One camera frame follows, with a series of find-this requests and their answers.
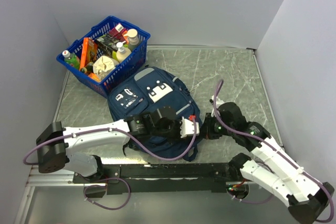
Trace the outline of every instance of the green bottle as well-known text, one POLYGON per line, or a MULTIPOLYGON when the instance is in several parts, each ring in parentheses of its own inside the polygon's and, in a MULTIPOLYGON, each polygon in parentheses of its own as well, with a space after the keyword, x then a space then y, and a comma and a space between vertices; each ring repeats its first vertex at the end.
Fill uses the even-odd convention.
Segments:
POLYGON ((67 64, 79 70, 79 58, 75 54, 71 54, 68 50, 65 50, 62 55, 67 64))

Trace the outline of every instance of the metal frame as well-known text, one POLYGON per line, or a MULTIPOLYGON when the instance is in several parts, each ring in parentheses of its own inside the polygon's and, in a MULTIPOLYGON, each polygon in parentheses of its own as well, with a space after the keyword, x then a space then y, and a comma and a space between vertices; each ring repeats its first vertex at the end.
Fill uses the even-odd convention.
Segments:
MULTIPOLYGON (((169 46, 169 45, 167 45, 167 46, 165 46, 165 45, 151 46, 151 45, 149 45, 148 47, 149 47, 149 49, 160 49, 160 48, 163 48, 163 49, 165 49, 165 48, 197 48, 197 49, 202 49, 202 48, 204 48, 204 49, 210 49, 210 48, 225 49, 225 48, 227 48, 227 49, 235 49, 234 47, 183 46, 183 45, 181 45, 181 46, 179 46, 179 45, 177 45, 177 46, 169 46)), ((258 69, 261 84, 262 84, 262 87, 264 89, 266 99, 267 99, 267 102, 268 102, 268 105, 269 105, 269 108, 270 108, 270 111, 271 111, 271 115, 272 115, 272 118, 273 118, 273 121, 274 121, 274 124, 275 124, 275 127, 276 127, 276 131, 277 131, 277 134, 278 134, 278 137, 279 137, 280 145, 283 146, 282 140, 281 140, 281 137, 280 137, 280 134, 279 134, 278 126, 277 126, 277 123, 275 121, 273 110, 272 110, 271 104, 269 102, 269 98, 268 98, 268 95, 267 95, 267 92, 266 92, 266 89, 265 89, 264 81, 263 81, 262 75, 260 73, 260 69, 259 69, 259 66, 258 66, 258 62, 256 60, 254 50, 253 50, 253 58, 254 58, 256 67, 258 69)), ((59 96, 59 100, 58 100, 58 104, 57 104, 57 107, 56 107, 56 111, 55 111, 53 121, 56 121, 56 119, 57 119, 59 108, 61 106, 61 102, 62 102, 62 99, 63 99, 63 96, 64 96, 64 91, 65 91, 65 88, 66 88, 66 85, 67 85, 67 82, 68 82, 69 74, 70 74, 70 72, 69 72, 69 70, 67 70, 65 78, 64 78, 61 94, 59 96)), ((35 187, 37 187, 37 186, 38 187, 42 187, 42 186, 83 186, 83 184, 74 184, 72 182, 73 176, 74 176, 74 173, 69 172, 67 170, 60 170, 60 171, 52 173, 52 174, 40 174, 38 172, 38 167, 33 166, 31 168, 31 171, 30 171, 30 174, 29 174, 29 177, 28 177, 28 180, 27 180, 24 195, 23 195, 23 198, 21 200, 21 204, 20 204, 20 207, 19 207, 19 210, 18 210, 18 213, 17 213, 14 224, 24 224, 25 223, 26 218, 27 218, 27 214, 28 214, 28 211, 29 211, 29 208, 30 208, 30 203, 31 203, 32 198, 34 196, 35 187)), ((237 183, 239 183, 239 182, 226 182, 226 185, 233 185, 233 184, 237 184, 237 183)))

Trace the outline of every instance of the orange box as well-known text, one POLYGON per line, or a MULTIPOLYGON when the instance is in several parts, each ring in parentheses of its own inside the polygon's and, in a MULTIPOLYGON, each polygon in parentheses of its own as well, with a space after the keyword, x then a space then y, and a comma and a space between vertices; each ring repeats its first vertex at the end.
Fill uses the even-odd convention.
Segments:
POLYGON ((92 39, 84 38, 79 69, 85 67, 90 61, 95 62, 97 60, 97 49, 98 46, 92 39))

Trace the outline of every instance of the backpack strap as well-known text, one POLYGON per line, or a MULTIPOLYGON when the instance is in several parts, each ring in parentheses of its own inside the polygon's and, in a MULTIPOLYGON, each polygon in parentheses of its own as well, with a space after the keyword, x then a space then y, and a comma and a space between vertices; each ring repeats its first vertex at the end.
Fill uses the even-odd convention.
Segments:
POLYGON ((194 147, 194 153, 191 154, 191 156, 188 156, 188 153, 185 154, 185 155, 183 156, 183 159, 186 160, 186 161, 191 162, 192 160, 194 160, 194 159, 196 158, 197 153, 198 153, 198 148, 197 148, 197 146, 195 146, 195 147, 194 147))

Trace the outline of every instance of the white bottle cap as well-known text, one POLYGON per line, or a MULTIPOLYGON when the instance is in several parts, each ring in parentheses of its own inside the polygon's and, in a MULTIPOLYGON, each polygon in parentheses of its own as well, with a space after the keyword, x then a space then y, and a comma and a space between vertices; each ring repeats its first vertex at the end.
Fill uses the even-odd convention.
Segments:
POLYGON ((71 57, 71 54, 68 50, 64 50, 62 55, 63 55, 64 58, 70 58, 71 57))
POLYGON ((126 52, 123 42, 118 42, 116 46, 121 54, 124 54, 126 52))
POLYGON ((138 37, 138 31, 135 29, 129 29, 126 34, 124 34, 130 38, 137 38, 138 37))

